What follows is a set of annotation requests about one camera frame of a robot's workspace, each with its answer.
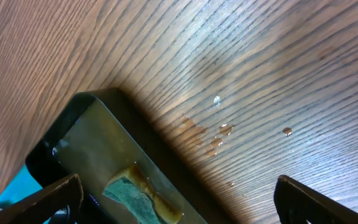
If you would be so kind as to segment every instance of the water droplet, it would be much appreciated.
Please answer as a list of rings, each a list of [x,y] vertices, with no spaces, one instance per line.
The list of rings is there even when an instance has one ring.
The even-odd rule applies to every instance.
[[[219,133],[222,135],[230,135],[234,126],[234,124],[223,124],[219,127]]]
[[[290,136],[292,134],[292,129],[291,128],[284,128],[283,133],[288,137],[288,136]]]
[[[221,98],[219,96],[215,96],[214,107],[219,107],[220,105],[221,105]]]

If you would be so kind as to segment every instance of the blue object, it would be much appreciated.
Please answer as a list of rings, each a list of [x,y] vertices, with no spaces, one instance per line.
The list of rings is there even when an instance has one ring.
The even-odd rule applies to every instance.
[[[0,195],[0,208],[7,208],[41,189],[41,185],[32,178],[27,167],[24,165]]]

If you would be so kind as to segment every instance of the dish sponge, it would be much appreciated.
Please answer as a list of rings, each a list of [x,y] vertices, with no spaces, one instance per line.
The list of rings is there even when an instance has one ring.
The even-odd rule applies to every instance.
[[[141,224],[175,224],[182,217],[181,211],[154,191],[135,164],[115,174],[103,195],[123,203]]]

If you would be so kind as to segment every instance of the metal tray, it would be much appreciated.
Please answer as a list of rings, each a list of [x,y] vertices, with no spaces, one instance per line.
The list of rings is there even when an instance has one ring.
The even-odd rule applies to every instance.
[[[77,138],[77,140],[70,140],[70,136],[72,137],[73,134],[76,134],[73,128],[77,122],[77,125],[82,125],[83,127],[87,127],[87,123],[90,124],[89,121],[81,121],[80,118],[87,113],[88,117],[94,115],[90,114],[91,112],[88,110],[93,108],[94,105],[105,108],[108,112],[108,116],[111,115],[108,119],[114,120],[114,124],[112,125],[115,131],[107,131],[106,134],[103,133],[103,136],[99,135],[100,138],[97,135],[97,131],[92,131],[92,134],[95,134],[94,136],[92,134],[89,136],[82,135],[80,138]],[[118,152],[113,151],[112,155],[114,155],[114,153],[117,155],[114,159],[119,159],[118,164],[123,166],[125,162],[133,162],[134,158],[140,159],[140,168],[142,171],[146,171],[147,175],[150,174],[151,183],[155,187],[157,186],[156,189],[159,193],[162,191],[163,196],[171,197],[171,199],[177,201],[181,201],[180,198],[185,198],[180,204],[188,203],[191,205],[195,213],[201,215],[203,220],[208,223],[234,223],[197,178],[187,169],[181,160],[179,160],[168,145],[164,143],[133,104],[121,91],[115,88],[78,93],[73,96],[50,129],[27,156],[25,163],[30,174],[42,187],[45,187],[72,172],[76,172],[78,169],[69,168],[75,163],[67,166],[69,162],[66,161],[66,163],[64,163],[63,157],[58,156],[58,152],[69,151],[69,147],[65,149],[67,141],[73,141],[74,147],[71,148],[71,150],[73,150],[73,148],[83,145],[84,142],[89,142],[90,140],[85,140],[87,137],[89,137],[90,140],[98,138],[98,140],[95,141],[98,143],[92,144],[96,149],[103,144],[103,141],[115,142],[115,144],[117,144],[117,142],[120,141],[124,142],[125,139],[125,142],[128,142],[128,144],[122,144],[122,146],[124,146],[124,148],[137,148],[137,153],[135,153],[137,156],[127,161],[122,161],[123,158],[118,156]],[[99,177],[101,173],[103,172],[95,172],[94,176]],[[95,195],[98,194],[97,190],[95,193],[95,189],[98,187],[93,187],[92,184],[90,184],[94,180],[92,178],[92,176],[86,177],[83,175],[82,179],[85,181],[84,190],[87,197],[85,197],[81,208],[81,218],[77,220],[77,222],[117,223],[117,220],[112,216],[112,212],[106,211],[106,207],[100,206],[99,203],[104,199]],[[192,216],[186,216],[185,213],[185,222],[180,223],[195,223],[193,221],[190,222],[190,217]]]

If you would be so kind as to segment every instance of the wooden table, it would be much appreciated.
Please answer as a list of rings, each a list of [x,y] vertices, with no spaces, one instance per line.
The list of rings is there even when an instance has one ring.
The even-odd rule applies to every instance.
[[[358,212],[358,1],[0,0],[0,193],[109,86],[238,222],[278,222],[280,174]]]

